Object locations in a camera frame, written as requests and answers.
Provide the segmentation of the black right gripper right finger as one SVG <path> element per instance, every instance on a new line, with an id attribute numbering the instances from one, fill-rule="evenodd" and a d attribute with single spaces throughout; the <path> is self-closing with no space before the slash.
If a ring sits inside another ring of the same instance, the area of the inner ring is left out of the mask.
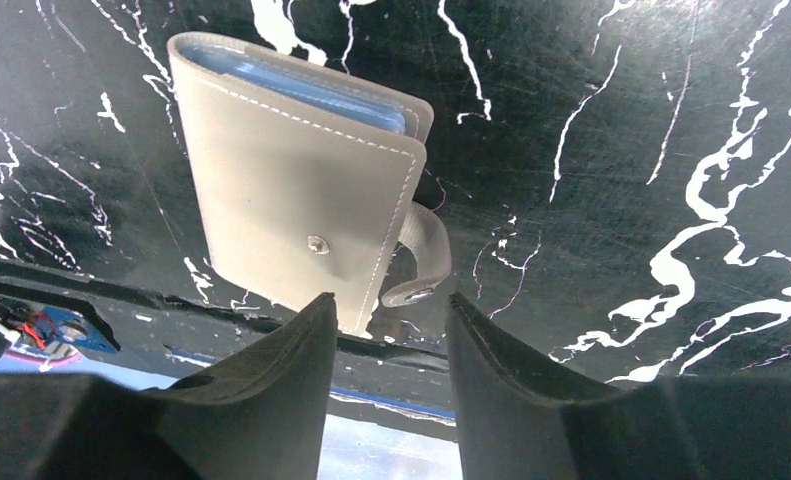
<path id="1" fill-rule="evenodd" d="M 791 377 L 623 390 L 531 348 L 459 293 L 446 333 L 467 479 L 791 479 Z"/>

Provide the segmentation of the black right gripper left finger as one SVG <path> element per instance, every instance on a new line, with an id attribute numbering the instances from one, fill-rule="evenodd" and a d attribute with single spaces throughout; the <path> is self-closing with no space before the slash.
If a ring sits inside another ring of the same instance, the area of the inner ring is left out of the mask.
<path id="1" fill-rule="evenodd" d="M 313 479 L 337 333 L 323 293 L 166 389 L 0 374 L 0 479 Z"/>

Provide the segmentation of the grey blue card holder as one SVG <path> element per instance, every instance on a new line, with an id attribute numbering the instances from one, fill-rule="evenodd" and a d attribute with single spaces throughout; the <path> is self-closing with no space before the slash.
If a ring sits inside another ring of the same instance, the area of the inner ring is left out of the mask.
<path id="1" fill-rule="evenodd" d="M 449 236 L 414 195 L 434 121 L 423 99 L 244 40 L 167 43 L 214 270 L 292 311 L 335 297 L 341 331 L 431 296 Z"/>

